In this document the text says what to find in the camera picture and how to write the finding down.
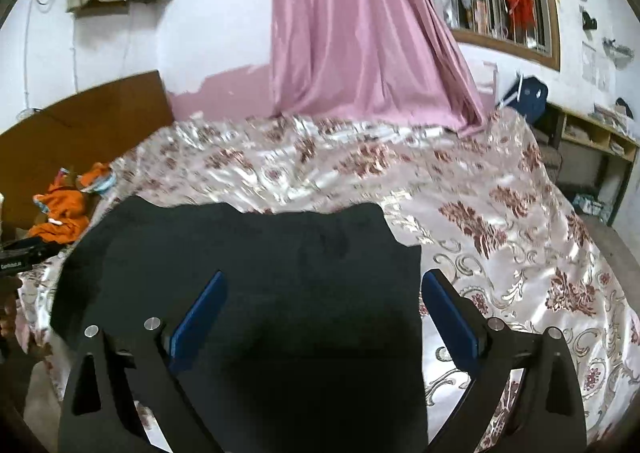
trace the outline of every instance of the curtain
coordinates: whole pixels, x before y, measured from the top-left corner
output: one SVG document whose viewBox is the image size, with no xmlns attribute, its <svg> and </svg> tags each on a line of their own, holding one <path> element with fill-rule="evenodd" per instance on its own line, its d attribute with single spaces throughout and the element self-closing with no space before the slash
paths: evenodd
<svg viewBox="0 0 640 453">
<path fill-rule="evenodd" d="M 433 0 L 273 0 L 276 112 L 442 125 L 487 112 Z"/>
</svg>

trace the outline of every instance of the metal bolt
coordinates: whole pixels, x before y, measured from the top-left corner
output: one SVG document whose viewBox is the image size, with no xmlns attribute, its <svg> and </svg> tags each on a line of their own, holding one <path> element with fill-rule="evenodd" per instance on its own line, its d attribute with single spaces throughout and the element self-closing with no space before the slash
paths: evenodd
<svg viewBox="0 0 640 453">
<path fill-rule="evenodd" d="M 89 325 L 87 328 L 84 329 L 84 335 L 87 336 L 88 338 L 92 338 L 96 334 L 98 334 L 98 330 L 100 330 L 98 328 L 98 325 Z"/>
<path fill-rule="evenodd" d="M 504 328 L 504 321 L 500 318 L 489 318 L 488 325 L 492 330 L 500 331 Z"/>
<path fill-rule="evenodd" d="M 149 318 L 145 321 L 145 328 L 147 330 L 156 330 L 160 326 L 159 318 Z"/>
<path fill-rule="evenodd" d="M 562 337 L 562 332 L 559 328 L 549 327 L 548 332 L 553 339 L 560 339 Z"/>
</svg>

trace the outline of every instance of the headboard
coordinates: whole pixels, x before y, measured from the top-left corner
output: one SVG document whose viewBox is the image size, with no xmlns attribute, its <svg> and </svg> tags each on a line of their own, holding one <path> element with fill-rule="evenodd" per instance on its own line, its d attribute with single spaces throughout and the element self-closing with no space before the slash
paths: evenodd
<svg viewBox="0 0 640 453">
<path fill-rule="evenodd" d="M 32 197 L 56 173 L 82 173 L 111 162 L 174 121 L 158 71 L 124 78 L 56 103 L 0 134 L 2 240 L 29 229 L 38 213 Z"/>
</svg>

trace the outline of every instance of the bedsheet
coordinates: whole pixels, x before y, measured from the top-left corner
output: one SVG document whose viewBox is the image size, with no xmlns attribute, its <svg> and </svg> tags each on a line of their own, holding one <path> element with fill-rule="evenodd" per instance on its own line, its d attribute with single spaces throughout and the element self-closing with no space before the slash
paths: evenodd
<svg viewBox="0 0 640 453">
<path fill-rule="evenodd" d="M 460 140 L 440 128 L 280 117 L 190 121 L 161 128 L 113 162 L 118 182 L 92 225 L 127 196 L 161 206 L 227 202 L 239 210 L 332 212 L 377 202 L 396 239 L 420 243 L 422 272 L 441 268 L 486 317 L 564 332 L 578 372 L 589 441 L 621 418 L 640 384 L 640 322 L 584 223 L 552 184 L 514 110 Z M 36 340 L 49 329 L 70 250 L 22 273 Z M 430 436 L 469 382 L 451 361 L 416 292 Z M 62 396 L 63 354 L 50 365 Z M 495 442 L 518 388 L 513 372 L 479 449 Z"/>
</svg>

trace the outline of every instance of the wooden table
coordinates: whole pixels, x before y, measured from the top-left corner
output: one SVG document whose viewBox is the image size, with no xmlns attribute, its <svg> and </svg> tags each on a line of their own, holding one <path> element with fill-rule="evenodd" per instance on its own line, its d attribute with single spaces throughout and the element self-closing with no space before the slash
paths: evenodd
<svg viewBox="0 0 640 453">
<path fill-rule="evenodd" d="M 593 150 L 597 150 L 598 152 L 601 152 L 603 154 L 600 169 L 598 171 L 598 186 L 601 186 L 602 182 L 604 181 L 604 176 L 607 171 L 607 166 L 609 165 L 610 157 L 616 157 L 617 159 L 621 159 L 625 162 L 625 174 L 622 179 L 622 184 L 620 185 L 620 188 L 618 190 L 618 195 L 616 196 L 616 200 L 613 204 L 613 211 L 611 212 L 611 216 L 609 217 L 608 221 L 608 225 L 611 226 L 616 218 L 616 215 L 618 214 L 618 211 L 620 210 L 622 199 L 625 196 L 626 187 L 628 186 L 629 178 L 631 177 L 631 171 L 633 170 L 634 161 L 636 160 L 636 153 L 638 152 L 638 147 L 640 146 L 640 144 L 633 139 L 620 134 L 612 126 L 609 126 L 606 123 L 600 122 L 596 119 L 590 118 L 585 114 L 580 114 L 578 112 L 574 112 L 573 110 L 564 109 L 561 106 L 555 105 L 553 103 L 547 103 L 547 106 L 551 107 L 552 109 L 554 126 L 549 140 L 550 146 L 558 150 L 561 141 L 566 141 L 568 143 L 592 148 Z M 579 128 L 583 129 L 585 132 L 587 132 L 589 139 L 579 139 L 567 133 L 567 124 L 578 126 Z M 619 155 L 614 152 L 609 147 L 609 143 L 611 141 L 614 141 L 622 148 L 624 148 L 625 153 L 623 155 Z"/>
</svg>

